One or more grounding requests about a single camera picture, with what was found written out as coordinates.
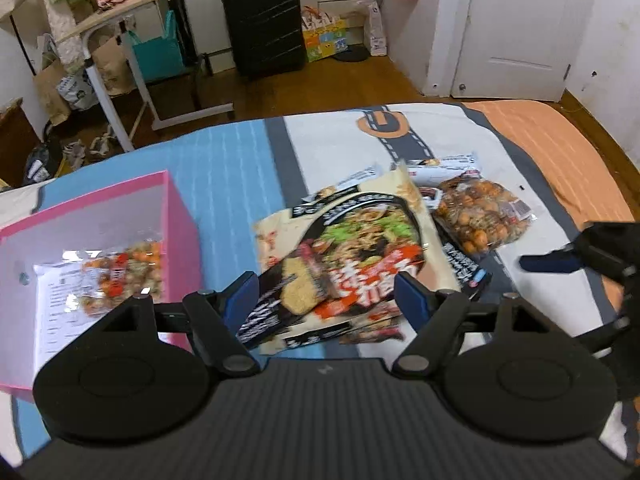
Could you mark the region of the small red snack packet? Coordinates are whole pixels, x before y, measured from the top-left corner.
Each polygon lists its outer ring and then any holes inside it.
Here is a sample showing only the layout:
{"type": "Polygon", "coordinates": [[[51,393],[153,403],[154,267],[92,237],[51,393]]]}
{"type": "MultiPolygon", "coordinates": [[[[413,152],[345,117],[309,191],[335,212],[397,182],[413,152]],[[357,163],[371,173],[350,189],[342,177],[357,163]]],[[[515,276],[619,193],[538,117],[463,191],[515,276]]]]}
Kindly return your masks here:
{"type": "Polygon", "coordinates": [[[377,323],[357,328],[341,336],[340,344],[377,344],[386,340],[405,339],[399,327],[398,318],[388,318],[377,323]]]}

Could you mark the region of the black tofu snack packet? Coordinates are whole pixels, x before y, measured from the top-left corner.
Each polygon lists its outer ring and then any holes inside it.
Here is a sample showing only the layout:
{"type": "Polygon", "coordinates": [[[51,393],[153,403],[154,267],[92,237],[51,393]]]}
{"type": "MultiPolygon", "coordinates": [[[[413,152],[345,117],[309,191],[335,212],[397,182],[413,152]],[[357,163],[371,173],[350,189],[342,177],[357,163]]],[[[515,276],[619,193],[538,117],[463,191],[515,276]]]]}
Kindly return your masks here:
{"type": "Polygon", "coordinates": [[[304,255],[300,247],[260,274],[258,284],[257,304],[235,333],[249,349],[299,322],[334,296],[320,261],[313,254],[304,255]]]}

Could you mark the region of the large noodle snack bag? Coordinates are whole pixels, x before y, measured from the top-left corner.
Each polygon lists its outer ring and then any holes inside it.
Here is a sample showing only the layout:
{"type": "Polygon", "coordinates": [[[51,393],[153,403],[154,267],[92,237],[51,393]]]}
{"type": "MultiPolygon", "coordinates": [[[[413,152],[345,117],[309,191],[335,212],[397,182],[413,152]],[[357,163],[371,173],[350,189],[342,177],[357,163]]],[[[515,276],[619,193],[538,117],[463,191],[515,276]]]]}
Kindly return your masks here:
{"type": "Polygon", "coordinates": [[[254,232],[261,274],[300,247],[320,261],[334,290],[332,299],[256,347],[263,354],[399,321],[394,281],[402,271],[429,289],[459,287],[435,223],[402,168],[372,169],[369,177],[324,188],[260,220],[254,232]]]}

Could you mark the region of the clear bag mixed nuts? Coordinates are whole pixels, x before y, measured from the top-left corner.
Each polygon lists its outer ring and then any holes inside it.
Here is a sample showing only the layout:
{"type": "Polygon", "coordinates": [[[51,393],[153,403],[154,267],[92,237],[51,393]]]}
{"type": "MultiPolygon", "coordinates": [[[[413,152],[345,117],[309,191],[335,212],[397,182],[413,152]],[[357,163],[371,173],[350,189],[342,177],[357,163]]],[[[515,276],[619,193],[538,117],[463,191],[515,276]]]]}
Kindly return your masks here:
{"type": "Polygon", "coordinates": [[[160,302],[164,294],[162,243],[142,240],[124,249],[98,252],[81,263],[77,299],[89,316],[105,314],[134,295],[160,302]]]}

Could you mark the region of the white snack bar wrapper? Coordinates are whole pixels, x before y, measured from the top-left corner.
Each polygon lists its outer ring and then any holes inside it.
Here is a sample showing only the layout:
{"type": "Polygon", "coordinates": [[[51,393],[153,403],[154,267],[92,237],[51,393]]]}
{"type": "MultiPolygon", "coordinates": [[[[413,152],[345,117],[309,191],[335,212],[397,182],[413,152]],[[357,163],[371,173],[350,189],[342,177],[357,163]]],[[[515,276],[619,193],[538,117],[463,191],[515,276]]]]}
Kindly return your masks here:
{"type": "Polygon", "coordinates": [[[407,159],[400,163],[407,168],[415,185],[439,186],[457,177],[480,177],[480,165],[474,154],[407,159]]]}

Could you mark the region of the clear bag coated peanuts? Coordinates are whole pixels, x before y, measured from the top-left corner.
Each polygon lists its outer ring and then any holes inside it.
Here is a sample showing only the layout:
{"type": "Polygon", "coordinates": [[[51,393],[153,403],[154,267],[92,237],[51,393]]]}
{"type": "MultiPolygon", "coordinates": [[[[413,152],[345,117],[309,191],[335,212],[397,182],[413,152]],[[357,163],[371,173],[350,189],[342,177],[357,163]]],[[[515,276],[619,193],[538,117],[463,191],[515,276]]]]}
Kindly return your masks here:
{"type": "Polygon", "coordinates": [[[442,182],[435,217],[471,256],[519,240],[535,220],[533,209],[501,184],[475,174],[442,182]]]}

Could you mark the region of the striped bed cover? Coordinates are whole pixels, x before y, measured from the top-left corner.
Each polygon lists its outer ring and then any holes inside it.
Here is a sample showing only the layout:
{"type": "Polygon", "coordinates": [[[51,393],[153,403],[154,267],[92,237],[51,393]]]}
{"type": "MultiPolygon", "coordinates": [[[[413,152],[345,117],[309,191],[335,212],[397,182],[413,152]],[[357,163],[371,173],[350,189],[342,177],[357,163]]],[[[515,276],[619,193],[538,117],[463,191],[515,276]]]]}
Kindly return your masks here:
{"type": "Polygon", "coordinates": [[[9,223],[75,197],[167,171],[198,226],[202,279],[223,288],[256,268],[254,224],[304,196],[396,158],[474,154],[482,175],[533,209],[535,220],[489,265],[568,332],[616,317],[620,288],[588,271],[526,274],[523,254],[563,246],[590,221],[628,221],[631,211],[600,155],[551,106],[534,101],[390,104],[204,128],[6,192],[9,223]]]}

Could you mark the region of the pink cardboard box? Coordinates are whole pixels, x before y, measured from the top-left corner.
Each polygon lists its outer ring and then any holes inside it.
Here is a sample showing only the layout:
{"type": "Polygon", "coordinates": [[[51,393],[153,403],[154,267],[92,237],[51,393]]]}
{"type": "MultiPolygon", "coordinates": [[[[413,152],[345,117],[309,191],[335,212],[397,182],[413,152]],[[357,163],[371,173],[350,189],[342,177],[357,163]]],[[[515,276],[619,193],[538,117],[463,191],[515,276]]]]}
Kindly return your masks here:
{"type": "Polygon", "coordinates": [[[1,389],[30,396],[37,374],[34,266],[66,249],[111,249],[160,237],[163,300],[201,286],[198,228],[170,174],[147,174],[52,206],[1,230],[1,389]]]}

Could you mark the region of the white printed paper sheet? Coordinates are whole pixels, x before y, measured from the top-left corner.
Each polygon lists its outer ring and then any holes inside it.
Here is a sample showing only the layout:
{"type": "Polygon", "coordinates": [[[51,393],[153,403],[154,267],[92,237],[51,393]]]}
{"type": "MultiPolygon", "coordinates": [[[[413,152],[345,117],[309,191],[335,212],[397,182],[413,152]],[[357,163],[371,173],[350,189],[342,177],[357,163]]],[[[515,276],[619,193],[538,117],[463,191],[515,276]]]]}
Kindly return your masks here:
{"type": "Polygon", "coordinates": [[[51,262],[36,264],[36,338],[34,367],[53,356],[115,307],[108,296],[122,284],[116,252],[66,250],[51,262]]]}

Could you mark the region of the white door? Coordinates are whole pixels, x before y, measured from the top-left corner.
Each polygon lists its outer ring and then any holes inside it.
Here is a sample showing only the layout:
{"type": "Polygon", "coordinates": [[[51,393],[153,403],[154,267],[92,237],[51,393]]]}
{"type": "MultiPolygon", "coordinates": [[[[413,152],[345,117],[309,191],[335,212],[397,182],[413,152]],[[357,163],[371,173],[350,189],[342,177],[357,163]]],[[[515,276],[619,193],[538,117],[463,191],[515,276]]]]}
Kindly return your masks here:
{"type": "Polygon", "coordinates": [[[593,0],[470,0],[451,94],[556,102],[593,0]]]}

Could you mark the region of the teal tote bag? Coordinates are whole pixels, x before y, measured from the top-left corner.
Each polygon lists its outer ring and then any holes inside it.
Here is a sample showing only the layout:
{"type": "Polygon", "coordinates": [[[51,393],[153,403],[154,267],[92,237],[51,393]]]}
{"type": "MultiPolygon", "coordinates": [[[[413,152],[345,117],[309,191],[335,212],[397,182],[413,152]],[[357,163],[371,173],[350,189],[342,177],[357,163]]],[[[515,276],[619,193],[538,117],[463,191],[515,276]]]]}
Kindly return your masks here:
{"type": "Polygon", "coordinates": [[[128,36],[145,82],[179,76],[188,71],[182,59],[173,10],[165,14],[162,36],[142,41],[132,30],[128,36]]]}

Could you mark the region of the dark wooden nightstand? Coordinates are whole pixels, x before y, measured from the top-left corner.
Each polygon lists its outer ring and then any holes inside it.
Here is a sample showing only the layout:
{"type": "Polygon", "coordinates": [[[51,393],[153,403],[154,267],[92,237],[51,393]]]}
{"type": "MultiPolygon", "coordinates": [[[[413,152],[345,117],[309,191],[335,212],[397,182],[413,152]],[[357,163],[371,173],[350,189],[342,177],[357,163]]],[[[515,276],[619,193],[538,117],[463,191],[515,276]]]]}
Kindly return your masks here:
{"type": "Polygon", "coordinates": [[[1,107],[0,178],[11,188],[23,185],[27,157],[40,143],[22,104],[17,98],[1,107]]]}

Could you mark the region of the brown paper bag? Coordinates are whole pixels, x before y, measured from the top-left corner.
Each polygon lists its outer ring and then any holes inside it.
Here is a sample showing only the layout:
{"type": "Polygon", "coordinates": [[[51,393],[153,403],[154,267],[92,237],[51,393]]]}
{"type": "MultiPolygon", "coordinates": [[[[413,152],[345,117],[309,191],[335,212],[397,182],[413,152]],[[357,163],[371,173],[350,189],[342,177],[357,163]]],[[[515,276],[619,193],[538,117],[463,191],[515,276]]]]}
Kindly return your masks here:
{"type": "Polygon", "coordinates": [[[65,122],[72,112],[66,99],[58,92],[58,84],[65,75],[65,68],[56,60],[34,77],[39,103],[54,126],[65,122]]]}

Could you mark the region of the colourful gift box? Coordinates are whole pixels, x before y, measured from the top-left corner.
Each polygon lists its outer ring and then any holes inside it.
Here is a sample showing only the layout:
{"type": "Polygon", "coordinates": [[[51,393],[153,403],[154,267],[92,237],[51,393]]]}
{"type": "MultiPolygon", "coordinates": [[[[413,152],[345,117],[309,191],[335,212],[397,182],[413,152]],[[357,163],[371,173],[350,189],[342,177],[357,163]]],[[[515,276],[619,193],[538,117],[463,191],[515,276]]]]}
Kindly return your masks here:
{"type": "Polygon", "coordinates": [[[304,6],[302,29],[307,61],[312,63],[347,51],[346,28],[344,18],[304,6]]]}

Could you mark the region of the black suitcase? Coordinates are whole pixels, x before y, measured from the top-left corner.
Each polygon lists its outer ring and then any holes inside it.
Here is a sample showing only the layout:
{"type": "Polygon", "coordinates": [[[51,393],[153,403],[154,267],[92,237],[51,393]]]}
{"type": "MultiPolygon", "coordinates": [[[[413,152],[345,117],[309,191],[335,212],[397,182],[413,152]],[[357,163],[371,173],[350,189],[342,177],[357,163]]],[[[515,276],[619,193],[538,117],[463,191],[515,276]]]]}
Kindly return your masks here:
{"type": "Polygon", "coordinates": [[[236,72],[244,82],[306,63],[300,0],[221,0],[236,72]]]}

